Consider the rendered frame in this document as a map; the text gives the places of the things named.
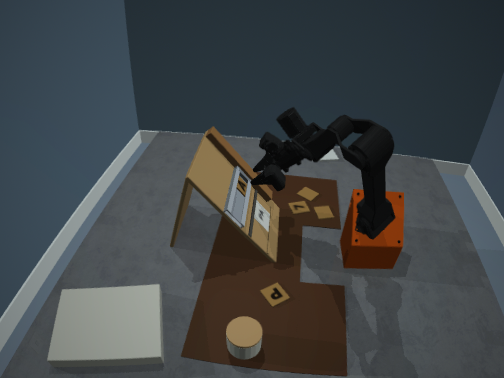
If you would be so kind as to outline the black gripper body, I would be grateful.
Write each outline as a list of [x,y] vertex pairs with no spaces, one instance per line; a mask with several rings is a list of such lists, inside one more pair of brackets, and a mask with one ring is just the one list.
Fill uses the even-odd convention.
[[[286,144],[288,148],[286,152],[276,161],[273,159],[273,164],[266,167],[264,176],[270,182],[270,184],[277,190],[280,191],[285,188],[286,176],[281,172],[284,170],[285,173],[289,171],[289,167],[294,164],[301,164],[302,158],[297,154],[293,148],[292,142],[288,141]],[[285,146],[286,146],[285,145]]]

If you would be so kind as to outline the grey cylinder with tan lid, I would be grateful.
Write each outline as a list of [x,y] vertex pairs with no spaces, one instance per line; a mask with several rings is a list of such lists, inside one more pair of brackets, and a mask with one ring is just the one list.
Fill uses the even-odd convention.
[[259,321],[241,316],[230,321],[226,329],[226,344],[229,353],[240,360],[255,357],[261,348],[262,327]]

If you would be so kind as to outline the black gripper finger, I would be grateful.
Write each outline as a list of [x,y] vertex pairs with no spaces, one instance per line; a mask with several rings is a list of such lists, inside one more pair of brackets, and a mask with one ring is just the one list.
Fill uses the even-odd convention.
[[[260,160],[260,162],[253,168],[254,172],[262,171],[264,169],[264,165],[267,167],[270,164],[273,164],[273,157],[269,152],[266,151],[265,156]],[[274,165],[274,164],[273,164]]]
[[266,166],[264,165],[263,172],[260,173],[257,177],[255,177],[250,183],[252,185],[271,185],[270,182],[265,178],[264,173],[265,173]]

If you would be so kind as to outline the white paper label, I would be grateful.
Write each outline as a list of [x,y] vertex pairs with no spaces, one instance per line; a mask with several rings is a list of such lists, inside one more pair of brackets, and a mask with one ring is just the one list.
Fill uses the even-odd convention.
[[270,214],[257,200],[254,218],[269,232]]

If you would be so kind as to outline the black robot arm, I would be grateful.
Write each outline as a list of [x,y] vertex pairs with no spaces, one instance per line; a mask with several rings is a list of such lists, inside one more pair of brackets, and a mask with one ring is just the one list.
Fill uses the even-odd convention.
[[[293,107],[276,119],[302,159],[319,162],[336,144],[340,146],[344,159],[361,170],[364,199],[357,204],[355,231],[374,240],[396,219],[392,203],[385,197],[385,167],[394,150],[392,135],[385,127],[372,120],[343,115],[325,130],[314,122],[307,126]],[[362,135],[346,148],[342,141],[352,132]],[[276,161],[286,152],[287,143],[288,140],[282,142],[266,132],[259,146],[274,154]]]

